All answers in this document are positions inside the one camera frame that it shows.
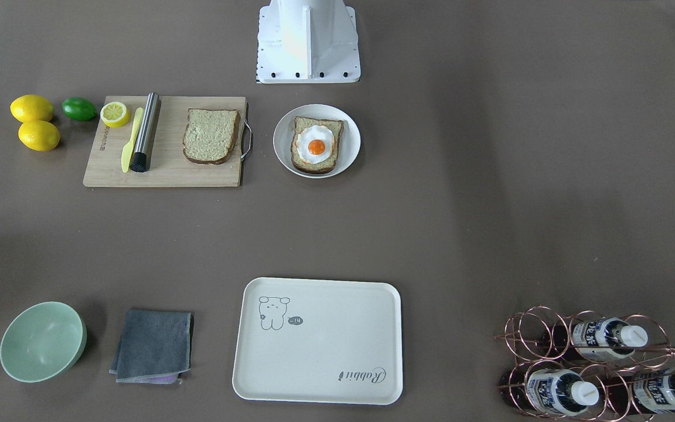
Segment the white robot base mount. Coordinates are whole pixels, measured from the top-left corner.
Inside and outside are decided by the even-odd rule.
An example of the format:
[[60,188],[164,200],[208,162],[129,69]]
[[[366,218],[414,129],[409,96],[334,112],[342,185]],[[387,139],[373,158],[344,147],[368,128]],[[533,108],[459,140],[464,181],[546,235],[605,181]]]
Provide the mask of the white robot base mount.
[[255,82],[360,80],[356,11],[343,1],[271,1],[260,8],[258,16]]

